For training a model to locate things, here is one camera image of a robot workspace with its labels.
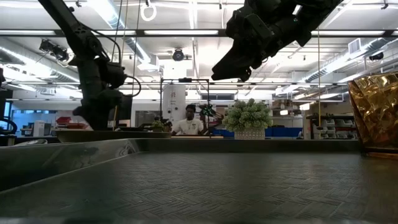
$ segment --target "ceiling duct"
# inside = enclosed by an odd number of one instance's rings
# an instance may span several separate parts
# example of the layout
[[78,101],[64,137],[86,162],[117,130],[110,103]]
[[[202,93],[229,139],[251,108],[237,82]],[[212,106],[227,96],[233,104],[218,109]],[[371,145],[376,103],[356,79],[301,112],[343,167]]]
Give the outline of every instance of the ceiling duct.
[[[124,29],[128,29],[125,25],[125,21],[122,18],[122,16],[120,17],[120,21],[118,22],[119,14],[116,11],[116,7],[113,4],[113,1],[111,1],[111,0],[100,0],[100,1],[99,0],[91,0],[89,3],[90,3],[90,6],[99,14],[99,16],[101,16],[104,19],[104,21],[106,23],[108,23],[108,25],[110,27],[112,27],[112,29],[120,30],[120,32],[122,32],[122,30],[124,30]],[[142,49],[142,47],[138,43],[136,46],[135,38],[125,37],[124,41],[130,47],[130,49],[138,56],[138,59],[141,62],[146,62],[146,63],[150,62],[150,58],[145,53],[144,49]]]
[[[341,69],[355,61],[357,58],[364,58],[377,54],[387,44],[397,40],[395,37],[388,38],[360,38],[352,41],[348,44],[348,49],[344,50],[342,53],[336,55],[332,59],[326,61],[320,68],[314,68],[305,74],[305,78],[301,79],[300,82],[310,83],[319,78],[319,76],[324,76],[332,73],[338,69]],[[276,89],[276,95],[290,93],[291,91],[297,89],[298,85],[284,86]]]
[[42,74],[48,74],[49,77],[61,78],[62,80],[73,80],[79,82],[79,75],[68,68],[33,53],[32,51],[13,43],[5,37],[0,37],[0,52],[8,55],[10,58],[17,58],[22,63],[12,63],[13,65],[24,65],[26,69],[40,77]]

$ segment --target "man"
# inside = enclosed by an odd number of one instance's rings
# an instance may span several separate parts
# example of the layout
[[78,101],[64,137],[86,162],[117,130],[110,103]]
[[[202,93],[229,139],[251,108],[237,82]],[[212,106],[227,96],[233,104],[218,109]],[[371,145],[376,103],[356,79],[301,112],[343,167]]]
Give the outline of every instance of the man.
[[200,121],[199,119],[194,118],[195,112],[196,112],[196,106],[195,105],[188,105],[185,108],[185,116],[187,117],[186,119],[183,119],[177,124],[173,126],[173,132],[172,135],[183,135],[183,134],[189,134],[189,135],[202,135],[203,133],[206,132],[206,121],[205,119]]

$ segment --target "gold foil object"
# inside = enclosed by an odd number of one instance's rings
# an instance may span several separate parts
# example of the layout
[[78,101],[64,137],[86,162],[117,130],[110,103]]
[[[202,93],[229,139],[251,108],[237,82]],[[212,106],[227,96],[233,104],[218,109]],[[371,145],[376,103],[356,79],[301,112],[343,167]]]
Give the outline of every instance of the gold foil object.
[[358,134],[365,147],[398,146],[398,72],[348,83]]

